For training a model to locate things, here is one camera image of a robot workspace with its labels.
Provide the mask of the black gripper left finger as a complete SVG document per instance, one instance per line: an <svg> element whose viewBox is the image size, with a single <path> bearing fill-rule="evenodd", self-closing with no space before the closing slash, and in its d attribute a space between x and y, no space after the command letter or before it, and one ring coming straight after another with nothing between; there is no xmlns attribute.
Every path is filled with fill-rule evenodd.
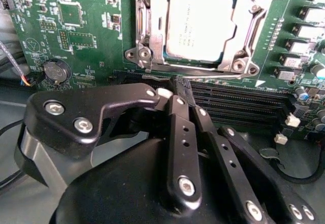
<svg viewBox="0 0 325 224"><path fill-rule="evenodd" d="M28 176L61 196L92 165L98 145L139 132L168 146L166 197L175 209L202 201L195 106L189 80L176 76L154 89L145 83L43 91L27 101L16 162Z"/></svg>

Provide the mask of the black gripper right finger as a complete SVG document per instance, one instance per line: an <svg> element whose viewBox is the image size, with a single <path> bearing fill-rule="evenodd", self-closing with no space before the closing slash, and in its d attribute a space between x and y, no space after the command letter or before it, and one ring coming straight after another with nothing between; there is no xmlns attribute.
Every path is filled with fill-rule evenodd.
<svg viewBox="0 0 325 224"><path fill-rule="evenodd" d="M180 80L199 133L212 147L233 204L237 223L319 223L311 206L233 128L217 129L193 97L189 80Z"/></svg>

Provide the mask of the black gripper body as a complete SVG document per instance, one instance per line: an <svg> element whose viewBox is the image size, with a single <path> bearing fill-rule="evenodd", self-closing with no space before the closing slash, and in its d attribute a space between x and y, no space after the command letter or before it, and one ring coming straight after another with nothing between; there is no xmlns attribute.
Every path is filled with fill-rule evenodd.
<svg viewBox="0 0 325 224"><path fill-rule="evenodd" d="M167 146L141 142L75 179L51 223L240 223L216 162L199 156L202 203L189 216L169 210Z"/></svg>

